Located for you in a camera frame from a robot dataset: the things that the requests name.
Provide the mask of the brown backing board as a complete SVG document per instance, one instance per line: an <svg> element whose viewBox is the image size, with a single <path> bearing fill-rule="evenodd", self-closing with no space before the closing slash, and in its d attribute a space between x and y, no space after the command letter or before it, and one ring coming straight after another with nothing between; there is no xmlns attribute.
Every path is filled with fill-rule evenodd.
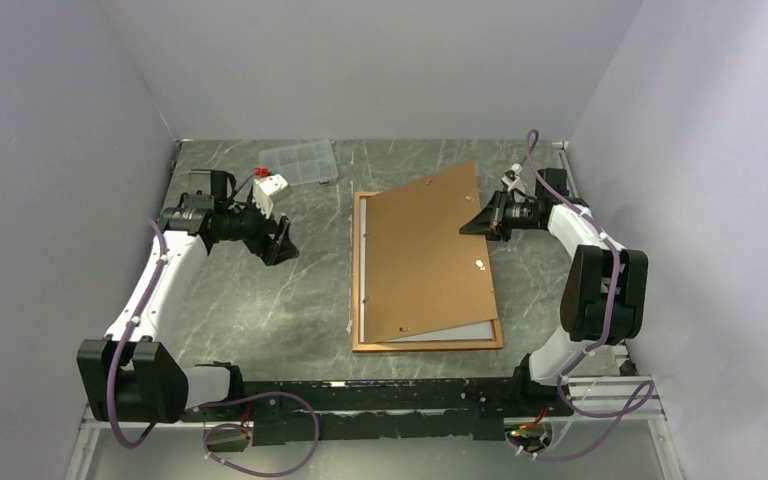
<svg viewBox="0 0 768 480"><path fill-rule="evenodd" d="M458 233L480 209L473 162L356 194L354 352L503 347L487 242Z"/></svg>

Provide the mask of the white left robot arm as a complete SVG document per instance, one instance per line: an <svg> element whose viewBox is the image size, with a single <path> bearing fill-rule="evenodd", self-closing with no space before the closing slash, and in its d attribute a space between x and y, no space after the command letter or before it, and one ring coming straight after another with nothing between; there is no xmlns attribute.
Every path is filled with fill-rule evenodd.
<svg viewBox="0 0 768 480"><path fill-rule="evenodd" d="M214 362L184 368L163 339L216 244L239 242L266 266L298 256L290 220L274 211L289 192L282 175L263 167L243 181L222 170L190 171L176 205L150 224L151 252L128 302L100 338L78 349L95 419L174 423L205 404L223 420L244 411L247 394L238 367Z"/></svg>

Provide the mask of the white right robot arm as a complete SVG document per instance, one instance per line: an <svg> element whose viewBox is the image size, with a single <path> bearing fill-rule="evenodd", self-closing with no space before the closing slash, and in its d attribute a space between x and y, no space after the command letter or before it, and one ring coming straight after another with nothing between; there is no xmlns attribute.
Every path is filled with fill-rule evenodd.
<svg viewBox="0 0 768 480"><path fill-rule="evenodd" d="M526 356L527 377L509 391L514 409L532 415L548 402L547 387L565 384L585 357L638 335L648 257L615 240L585 201L571 196L565 170L537 170L533 194L526 193L522 173L522 166L511 166L500 189L459 232L506 242L515 230L542 230L570 255L560 325L542 347Z"/></svg>

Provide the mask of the clear plastic organizer box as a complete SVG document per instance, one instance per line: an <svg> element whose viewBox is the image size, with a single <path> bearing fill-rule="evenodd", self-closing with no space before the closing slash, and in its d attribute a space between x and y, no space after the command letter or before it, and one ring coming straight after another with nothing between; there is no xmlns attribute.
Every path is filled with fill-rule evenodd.
<svg viewBox="0 0 768 480"><path fill-rule="evenodd" d="M281 175L291 187L328 185L338 179L336 159L328 140L261 150L258 159L259 166Z"/></svg>

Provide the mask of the aluminium extrusion rail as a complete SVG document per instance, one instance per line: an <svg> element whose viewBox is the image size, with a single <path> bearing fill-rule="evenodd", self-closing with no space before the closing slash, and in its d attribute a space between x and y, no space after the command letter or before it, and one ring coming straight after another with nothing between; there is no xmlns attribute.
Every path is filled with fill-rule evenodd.
<svg viewBox="0 0 768 480"><path fill-rule="evenodd" d="M510 352L354 354L337 340L333 348L314 348L308 360L267 360L255 378L281 380L343 378L450 377L501 373ZM583 383L572 384L573 401L584 410L616 410L644 377L620 377L615 359L625 353L597 354L585 361ZM593 443L613 419L576 419L549 455L572 454ZM65 479L259 479L204 459L203 427L157 427L135 450L121 447L106 426L90 426L86 415ZM666 416L656 394L640 409L623 417L606 441L583 459L552 463L515 457L504 442L442 439L376 439L326 441L312 460L281 479L683 479ZM308 451L307 444L255 447L249 453L224 454L258 471L289 468Z"/></svg>

